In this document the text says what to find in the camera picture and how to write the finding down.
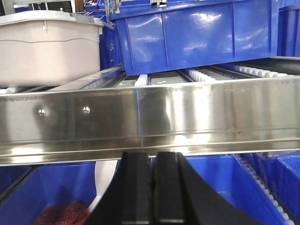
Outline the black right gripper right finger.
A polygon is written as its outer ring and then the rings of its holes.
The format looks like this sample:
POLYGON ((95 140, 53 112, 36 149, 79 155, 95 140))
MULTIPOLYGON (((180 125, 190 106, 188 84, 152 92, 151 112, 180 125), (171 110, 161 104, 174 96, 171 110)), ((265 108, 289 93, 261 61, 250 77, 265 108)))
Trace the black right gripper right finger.
POLYGON ((156 225, 259 225, 219 195, 180 153, 159 152, 154 168, 156 225))

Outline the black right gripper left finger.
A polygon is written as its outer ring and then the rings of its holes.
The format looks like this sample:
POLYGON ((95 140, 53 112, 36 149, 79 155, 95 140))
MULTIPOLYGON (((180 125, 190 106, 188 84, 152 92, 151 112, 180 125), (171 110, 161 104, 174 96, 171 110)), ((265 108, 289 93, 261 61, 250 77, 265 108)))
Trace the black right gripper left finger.
POLYGON ((151 181, 148 155, 144 152, 124 152, 109 187, 85 224, 151 224, 151 181))

